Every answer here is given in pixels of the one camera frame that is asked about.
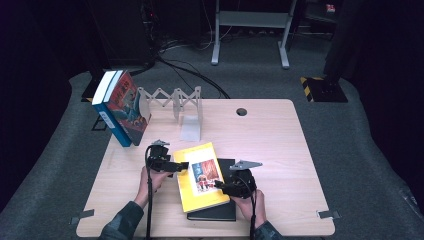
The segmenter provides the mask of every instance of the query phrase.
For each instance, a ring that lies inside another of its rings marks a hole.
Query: person
[[[162,182],[168,177],[170,172],[157,172],[153,169],[150,170],[150,177],[152,178],[152,190],[155,193],[160,187]],[[147,169],[143,167],[141,171],[140,185],[137,195],[133,201],[129,201],[124,208],[122,208],[110,221],[107,223],[101,232],[98,239],[117,239],[127,240],[132,239],[134,232],[144,215],[143,208],[148,203],[148,185],[147,185]],[[282,235],[274,228],[274,226],[267,220],[265,211],[265,195],[256,189],[253,192],[256,198],[256,221],[255,221],[255,239],[258,240],[277,240],[282,239]],[[250,222],[253,215],[252,202],[248,199],[238,197],[231,197],[232,200],[240,208],[243,216]]]

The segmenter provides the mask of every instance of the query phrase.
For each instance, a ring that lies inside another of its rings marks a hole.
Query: light wood tabletop
[[[84,208],[94,209],[94,216],[80,220],[78,236],[99,236],[103,226],[134,199],[146,148],[158,139],[170,143],[166,146],[170,155],[212,142],[218,158],[263,163],[251,171],[265,193],[267,218],[276,229],[283,236],[332,235],[333,220],[317,216],[328,206],[293,103],[282,99],[203,99],[202,103],[200,142],[180,140],[181,123],[174,118],[172,104],[162,107],[154,102],[140,146],[123,148],[112,136]],[[247,114],[239,116],[239,108]],[[195,106],[187,104],[181,115],[194,112]],[[135,236],[145,236],[145,210]],[[249,222],[238,208],[235,222],[187,220],[174,176],[154,195],[151,236],[246,237]]]

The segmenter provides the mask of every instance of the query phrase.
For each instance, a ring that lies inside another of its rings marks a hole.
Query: book cover
[[[235,159],[218,158],[219,167],[225,182],[231,181],[230,166],[236,163]],[[187,213],[188,220],[196,221],[236,221],[236,203],[230,202],[211,208]]]
[[[103,75],[102,80],[100,81],[96,92],[92,100],[92,106],[103,118],[112,134],[116,137],[119,143],[123,147],[131,146],[131,139],[128,137],[127,133],[122,129],[121,125],[116,121],[115,117],[109,111],[108,107],[103,103],[103,99],[107,93],[108,87],[113,81],[117,71],[107,71]]]
[[[122,126],[135,146],[140,145],[144,131],[150,120],[148,116],[140,113],[140,92],[128,71],[122,72],[116,85],[111,88],[110,96],[104,103]]]
[[[177,174],[183,212],[189,213],[228,203],[230,197],[215,187],[224,178],[212,143],[174,152],[175,162],[188,162],[186,171]]]

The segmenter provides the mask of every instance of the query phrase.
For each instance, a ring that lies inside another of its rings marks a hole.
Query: black notebook
[[[218,158],[218,164],[225,183],[231,181],[230,166],[234,165],[235,162],[235,159]],[[197,221],[236,221],[236,203],[230,200],[230,202],[219,206],[190,212],[187,213],[187,219]]]

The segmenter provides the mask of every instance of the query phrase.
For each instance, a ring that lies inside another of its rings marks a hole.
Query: sleeve
[[[132,239],[134,232],[144,215],[143,209],[135,202],[130,201],[119,211],[112,221],[103,227],[99,240]]]
[[[262,224],[255,230],[255,240],[280,240],[280,239],[283,239],[283,236],[268,221],[266,221],[264,224]]]

